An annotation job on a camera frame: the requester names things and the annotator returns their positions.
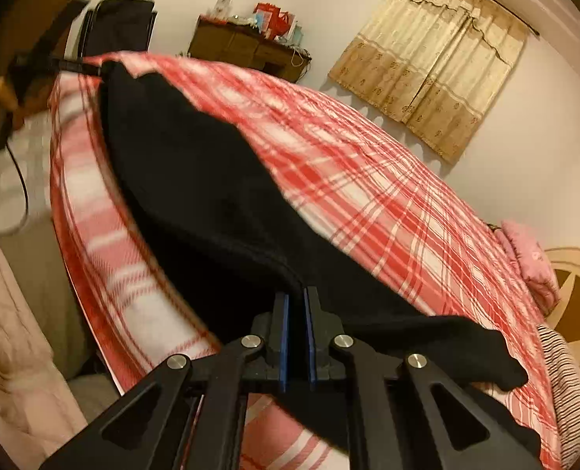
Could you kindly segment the black pants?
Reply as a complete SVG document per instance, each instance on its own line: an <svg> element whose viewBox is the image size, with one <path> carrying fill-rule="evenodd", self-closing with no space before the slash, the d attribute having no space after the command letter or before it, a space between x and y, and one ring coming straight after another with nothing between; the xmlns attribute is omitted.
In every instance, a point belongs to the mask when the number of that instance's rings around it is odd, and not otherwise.
<svg viewBox="0 0 580 470"><path fill-rule="evenodd" d="M222 344L286 294L317 289L346 334L388 355L436 363L529 452L536 431L479 389L527 383L504 337L461 316L427 316L318 235L284 199L233 124L196 109L158 73L108 61L99 86L102 133L117 184L172 286Z"/></svg>

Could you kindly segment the black folding chair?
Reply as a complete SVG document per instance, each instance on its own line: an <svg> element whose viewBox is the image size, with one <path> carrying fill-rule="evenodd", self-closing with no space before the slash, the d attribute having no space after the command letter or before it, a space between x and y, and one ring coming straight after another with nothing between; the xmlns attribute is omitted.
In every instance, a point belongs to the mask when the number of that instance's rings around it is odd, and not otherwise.
<svg viewBox="0 0 580 470"><path fill-rule="evenodd" d="M157 12L153 0L101 0L84 16L78 58L149 49Z"/></svg>

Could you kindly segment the striped pillow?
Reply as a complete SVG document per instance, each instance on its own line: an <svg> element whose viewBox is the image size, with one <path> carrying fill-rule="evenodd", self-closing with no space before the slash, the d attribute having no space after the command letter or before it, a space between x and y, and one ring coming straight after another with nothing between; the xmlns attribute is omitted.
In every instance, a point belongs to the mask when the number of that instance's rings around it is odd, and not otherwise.
<svg viewBox="0 0 580 470"><path fill-rule="evenodd" d="M561 334L547 325L536 330L553 395L561 468L569 469L580 456L580 365Z"/></svg>

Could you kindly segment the pink padded jacket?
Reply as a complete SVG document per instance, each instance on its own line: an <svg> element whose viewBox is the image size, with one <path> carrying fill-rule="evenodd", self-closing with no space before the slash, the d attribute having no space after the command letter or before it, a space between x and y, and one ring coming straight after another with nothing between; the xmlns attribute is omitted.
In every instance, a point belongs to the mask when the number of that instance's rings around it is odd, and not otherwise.
<svg viewBox="0 0 580 470"><path fill-rule="evenodd" d="M86 425L0 250L0 458L37 469Z"/></svg>

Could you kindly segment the pink folded quilt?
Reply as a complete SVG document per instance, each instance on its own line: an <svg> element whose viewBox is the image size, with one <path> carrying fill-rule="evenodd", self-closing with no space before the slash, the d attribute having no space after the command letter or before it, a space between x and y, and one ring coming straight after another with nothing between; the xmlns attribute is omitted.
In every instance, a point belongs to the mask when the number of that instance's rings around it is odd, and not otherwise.
<svg viewBox="0 0 580 470"><path fill-rule="evenodd" d="M537 237L527 226L506 220L494 230L494 235L542 314L548 316L561 300L560 287Z"/></svg>

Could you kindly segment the red white plaid bed cover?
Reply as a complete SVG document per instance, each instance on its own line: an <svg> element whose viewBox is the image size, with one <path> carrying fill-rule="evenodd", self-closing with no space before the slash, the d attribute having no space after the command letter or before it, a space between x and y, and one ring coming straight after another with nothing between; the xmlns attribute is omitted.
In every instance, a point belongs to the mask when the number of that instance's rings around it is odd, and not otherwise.
<svg viewBox="0 0 580 470"><path fill-rule="evenodd" d="M559 467L541 315L491 230L440 177L323 92L212 61L133 52L116 61L133 75L160 73L195 107L235 124L305 221L415 308L502 332L529 380L488 393L539 433L542 465ZM125 208L102 141L96 80L60 75L50 105L57 239L107 369L126 392L171 353L201 358L219 344Z"/></svg>

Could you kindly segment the dark brown wooden desk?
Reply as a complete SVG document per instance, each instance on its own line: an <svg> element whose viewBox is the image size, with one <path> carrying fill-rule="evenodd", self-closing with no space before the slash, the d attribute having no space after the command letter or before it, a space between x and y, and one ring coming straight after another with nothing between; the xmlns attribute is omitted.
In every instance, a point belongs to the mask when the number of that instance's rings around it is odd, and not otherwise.
<svg viewBox="0 0 580 470"><path fill-rule="evenodd" d="M187 51L189 57L221 61L296 83L311 64L309 53L281 45L249 25L200 16Z"/></svg>

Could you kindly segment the white card on desk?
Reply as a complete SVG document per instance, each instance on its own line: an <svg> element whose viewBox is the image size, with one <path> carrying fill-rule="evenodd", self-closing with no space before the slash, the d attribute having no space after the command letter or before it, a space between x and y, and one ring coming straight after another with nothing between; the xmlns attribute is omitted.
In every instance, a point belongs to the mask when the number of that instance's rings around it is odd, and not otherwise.
<svg viewBox="0 0 580 470"><path fill-rule="evenodd" d="M232 9L232 0L217 0L210 16L218 20L226 20L229 18L230 10Z"/></svg>

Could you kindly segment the red gift bag on desk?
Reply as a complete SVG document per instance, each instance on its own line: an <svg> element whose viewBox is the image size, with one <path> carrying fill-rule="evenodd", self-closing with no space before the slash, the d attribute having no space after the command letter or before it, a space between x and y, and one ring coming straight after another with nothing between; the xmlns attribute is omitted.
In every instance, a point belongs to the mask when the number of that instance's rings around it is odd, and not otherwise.
<svg viewBox="0 0 580 470"><path fill-rule="evenodd" d="M266 39L287 35L294 22L294 15L282 11L271 3L259 2L254 9L258 30Z"/></svg>

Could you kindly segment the beige patterned window curtain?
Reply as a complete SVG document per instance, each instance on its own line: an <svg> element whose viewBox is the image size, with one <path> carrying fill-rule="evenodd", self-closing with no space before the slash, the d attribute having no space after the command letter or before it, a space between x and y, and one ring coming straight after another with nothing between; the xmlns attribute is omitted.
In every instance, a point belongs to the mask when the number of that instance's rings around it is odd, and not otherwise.
<svg viewBox="0 0 580 470"><path fill-rule="evenodd" d="M493 0L384 0L328 76L453 165L529 34Z"/></svg>

